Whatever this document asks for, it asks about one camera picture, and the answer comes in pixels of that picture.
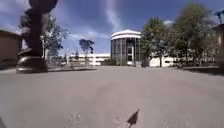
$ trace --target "wall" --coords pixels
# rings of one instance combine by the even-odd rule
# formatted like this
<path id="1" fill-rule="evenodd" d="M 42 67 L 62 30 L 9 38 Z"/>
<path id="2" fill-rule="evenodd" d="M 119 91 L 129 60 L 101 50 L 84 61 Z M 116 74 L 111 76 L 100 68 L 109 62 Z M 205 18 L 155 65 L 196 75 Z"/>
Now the wall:
<path id="1" fill-rule="evenodd" d="M 162 67 L 170 67 L 174 65 L 175 58 L 172 57 L 163 57 L 162 58 Z M 153 58 L 149 61 L 150 67 L 159 67 L 160 60 L 159 58 Z"/>
<path id="2" fill-rule="evenodd" d="M 21 36 L 0 30 L 0 66 L 15 66 L 21 47 Z"/>

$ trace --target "pavement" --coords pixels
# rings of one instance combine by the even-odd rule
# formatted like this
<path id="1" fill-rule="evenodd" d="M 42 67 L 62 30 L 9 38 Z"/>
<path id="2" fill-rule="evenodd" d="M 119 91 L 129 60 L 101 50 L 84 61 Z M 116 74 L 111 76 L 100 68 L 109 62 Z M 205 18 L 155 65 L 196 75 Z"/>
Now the pavement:
<path id="1" fill-rule="evenodd" d="M 223 83 L 172 68 L 8 71 L 0 73 L 0 127 L 128 128 L 140 109 L 133 128 L 223 128 Z"/>

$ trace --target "white building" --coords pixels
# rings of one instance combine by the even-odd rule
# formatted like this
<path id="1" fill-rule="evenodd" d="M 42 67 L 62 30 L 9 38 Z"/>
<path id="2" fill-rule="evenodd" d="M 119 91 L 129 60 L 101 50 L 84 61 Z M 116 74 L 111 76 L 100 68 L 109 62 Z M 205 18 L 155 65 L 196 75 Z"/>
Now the white building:
<path id="1" fill-rule="evenodd" d="M 175 65 L 177 62 L 176 58 L 173 57 L 163 57 L 162 58 L 162 67 L 170 67 Z M 160 66 L 160 60 L 159 58 L 152 58 L 149 61 L 149 66 L 150 67 L 159 67 Z"/>
<path id="2" fill-rule="evenodd" d="M 116 32 L 111 36 L 111 58 L 118 64 L 123 65 L 141 65 L 142 52 L 140 44 L 141 33 L 132 30 Z M 163 57 L 162 66 L 169 67 L 174 65 L 175 59 L 172 57 Z M 153 58 L 149 61 L 150 67 L 160 66 L 159 58 Z"/>
<path id="3" fill-rule="evenodd" d="M 141 61 L 141 33 L 132 30 L 116 32 L 111 36 L 111 59 L 119 65 L 134 65 Z"/>
<path id="4" fill-rule="evenodd" d="M 110 54 L 87 54 L 87 58 L 89 60 L 88 61 L 89 65 L 100 66 L 101 63 L 105 59 L 110 58 Z M 70 56 L 68 56 L 68 63 L 70 63 L 70 60 L 76 61 L 75 54 L 71 54 Z M 79 54 L 78 62 L 81 63 L 81 64 L 85 64 L 85 55 L 84 54 Z"/>

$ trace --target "blue sky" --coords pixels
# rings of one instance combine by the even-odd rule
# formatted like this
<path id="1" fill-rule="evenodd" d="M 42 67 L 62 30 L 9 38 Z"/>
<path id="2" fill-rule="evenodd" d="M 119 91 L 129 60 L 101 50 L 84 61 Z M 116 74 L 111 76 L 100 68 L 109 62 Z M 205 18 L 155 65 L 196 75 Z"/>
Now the blue sky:
<path id="1" fill-rule="evenodd" d="M 212 11 L 224 8 L 224 0 L 59 0 L 52 14 L 71 33 L 64 40 L 61 53 L 79 49 L 81 38 L 95 42 L 95 53 L 109 53 L 113 32 L 141 31 L 144 23 L 155 16 L 171 23 L 188 2 L 203 3 Z M 28 0 L 0 0 L 0 29 L 19 33 L 19 18 L 27 8 Z"/>

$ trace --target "statue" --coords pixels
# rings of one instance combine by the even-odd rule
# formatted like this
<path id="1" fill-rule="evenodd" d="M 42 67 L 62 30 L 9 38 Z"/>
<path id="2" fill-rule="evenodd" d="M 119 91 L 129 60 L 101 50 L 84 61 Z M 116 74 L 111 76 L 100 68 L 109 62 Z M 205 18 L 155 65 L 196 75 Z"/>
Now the statue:
<path id="1" fill-rule="evenodd" d="M 17 64 L 17 73 L 42 73 L 47 72 L 47 65 L 42 58 L 43 44 L 40 39 L 44 14 L 50 13 L 55 8 L 58 0 L 29 0 L 30 9 L 21 17 L 22 38 L 27 49 L 21 51 Z"/>

